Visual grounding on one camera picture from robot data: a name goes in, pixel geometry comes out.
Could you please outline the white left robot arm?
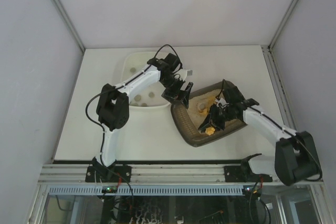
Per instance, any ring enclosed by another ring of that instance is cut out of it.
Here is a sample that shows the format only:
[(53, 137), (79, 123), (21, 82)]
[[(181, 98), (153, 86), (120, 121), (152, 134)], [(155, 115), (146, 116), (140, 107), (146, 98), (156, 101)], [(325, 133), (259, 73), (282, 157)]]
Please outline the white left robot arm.
[(164, 87), (162, 98), (169, 103), (180, 102), (188, 108), (193, 83), (189, 82), (182, 89), (187, 76), (188, 71), (182, 69), (179, 57), (168, 54), (164, 59), (149, 59), (143, 69), (120, 84), (104, 85), (96, 108), (98, 124), (103, 130), (97, 162), (103, 167), (116, 162), (117, 135), (129, 119), (130, 102), (150, 85), (160, 83)]

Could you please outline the yellow litter scoop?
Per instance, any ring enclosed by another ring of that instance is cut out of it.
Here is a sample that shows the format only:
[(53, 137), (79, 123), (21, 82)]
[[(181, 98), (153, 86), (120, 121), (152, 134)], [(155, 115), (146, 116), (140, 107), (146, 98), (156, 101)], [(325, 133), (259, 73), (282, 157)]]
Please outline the yellow litter scoop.
[(206, 117), (197, 130), (200, 133), (205, 133), (208, 136), (211, 136), (215, 132), (225, 128), (225, 122), (223, 121), (220, 109), (217, 106), (217, 99), (218, 97), (214, 96), (208, 98), (205, 103), (206, 110), (201, 112)]

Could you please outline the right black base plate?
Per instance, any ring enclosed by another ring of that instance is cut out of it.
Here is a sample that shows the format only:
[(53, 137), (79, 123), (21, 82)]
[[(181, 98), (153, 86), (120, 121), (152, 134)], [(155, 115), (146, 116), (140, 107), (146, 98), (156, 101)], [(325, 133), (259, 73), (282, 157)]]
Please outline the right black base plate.
[(239, 165), (226, 165), (224, 166), (225, 182), (228, 183), (247, 183), (247, 182), (267, 182), (273, 181), (272, 177), (266, 174), (254, 173), (248, 161), (254, 156), (248, 156), (241, 160)]

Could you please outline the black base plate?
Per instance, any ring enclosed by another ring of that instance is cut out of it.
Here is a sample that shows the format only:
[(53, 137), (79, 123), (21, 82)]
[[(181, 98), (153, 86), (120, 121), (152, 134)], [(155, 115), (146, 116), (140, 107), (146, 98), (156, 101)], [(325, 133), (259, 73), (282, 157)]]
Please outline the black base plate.
[(228, 183), (247, 183), (247, 182), (267, 182), (273, 181), (272, 177), (266, 174), (254, 173), (248, 161), (254, 156), (248, 156), (241, 160), (239, 165), (226, 165), (224, 166), (225, 182)]
[(131, 181), (131, 175), (132, 167), (129, 165), (117, 164), (105, 167), (94, 158), (87, 168), (85, 182), (129, 183)]

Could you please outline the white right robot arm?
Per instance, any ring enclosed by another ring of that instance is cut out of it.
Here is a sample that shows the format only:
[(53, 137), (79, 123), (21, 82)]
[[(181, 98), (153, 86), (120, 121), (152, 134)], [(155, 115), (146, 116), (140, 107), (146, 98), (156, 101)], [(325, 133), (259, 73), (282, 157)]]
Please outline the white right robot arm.
[(243, 170), (252, 175), (276, 176), (284, 185), (302, 180), (316, 182), (323, 173), (312, 135), (277, 123), (254, 99), (245, 99), (236, 86), (223, 89), (198, 127), (212, 135), (225, 129), (228, 121), (240, 120), (252, 126), (275, 148), (274, 156), (254, 154), (242, 161)]

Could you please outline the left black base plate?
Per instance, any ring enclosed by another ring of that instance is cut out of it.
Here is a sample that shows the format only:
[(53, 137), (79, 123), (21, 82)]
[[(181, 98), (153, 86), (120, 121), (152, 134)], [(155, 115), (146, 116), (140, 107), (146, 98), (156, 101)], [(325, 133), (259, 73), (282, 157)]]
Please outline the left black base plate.
[(129, 165), (117, 164), (105, 167), (94, 158), (87, 168), (85, 182), (129, 183), (131, 181), (131, 175), (132, 167)]

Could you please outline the white plastic tray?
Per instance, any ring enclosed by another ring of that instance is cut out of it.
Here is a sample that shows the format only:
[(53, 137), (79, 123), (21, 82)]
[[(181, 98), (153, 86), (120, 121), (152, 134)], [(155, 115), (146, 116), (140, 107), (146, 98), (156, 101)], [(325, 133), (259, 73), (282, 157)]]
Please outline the white plastic tray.
[[(121, 83), (126, 85), (126, 88), (131, 91), (129, 95), (129, 109), (131, 111), (160, 110), (168, 107), (170, 103), (161, 97), (165, 87), (157, 81), (158, 74), (154, 72), (154, 67), (147, 64), (148, 60), (156, 57), (158, 59), (165, 58), (166, 52), (160, 52), (157, 55), (154, 51), (138, 51), (127, 56), (121, 75)], [(131, 68), (136, 68), (135, 73), (131, 73)], [(149, 93), (153, 92), (155, 97), (150, 98)], [(141, 100), (136, 102), (135, 97), (141, 97)]]

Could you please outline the brown litter box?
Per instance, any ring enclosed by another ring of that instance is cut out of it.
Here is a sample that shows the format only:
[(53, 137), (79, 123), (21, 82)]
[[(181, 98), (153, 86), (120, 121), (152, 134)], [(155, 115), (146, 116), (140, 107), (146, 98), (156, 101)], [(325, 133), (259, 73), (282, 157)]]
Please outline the brown litter box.
[(180, 102), (174, 102), (171, 105), (174, 124), (188, 145), (200, 147), (209, 144), (241, 130), (247, 125), (238, 119), (234, 119), (225, 122), (223, 129), (216, 129), (215, 127), (210, 129), (212, 126), (209, 124), (208, 113), (215, 103), (216, 96), (222, 98), (221, 89), (225, 90), (233, 85), (230, 81), (225, 84), (218, 82), (192, 92), (188, 108), (185, 108)]

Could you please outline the aluminium rail frame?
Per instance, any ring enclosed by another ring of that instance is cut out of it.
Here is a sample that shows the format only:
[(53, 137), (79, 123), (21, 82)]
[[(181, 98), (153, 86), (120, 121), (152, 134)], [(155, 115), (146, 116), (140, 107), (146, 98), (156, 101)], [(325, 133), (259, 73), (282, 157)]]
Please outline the aluminium rail frame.
[(254, 184), (281, 186), (277, 178), (243, 179), (236, 164), (119, 164), (104, 179), (89, 164), (48, 164), (38, 185), (50, 195), (89, 196), (240, 196)]

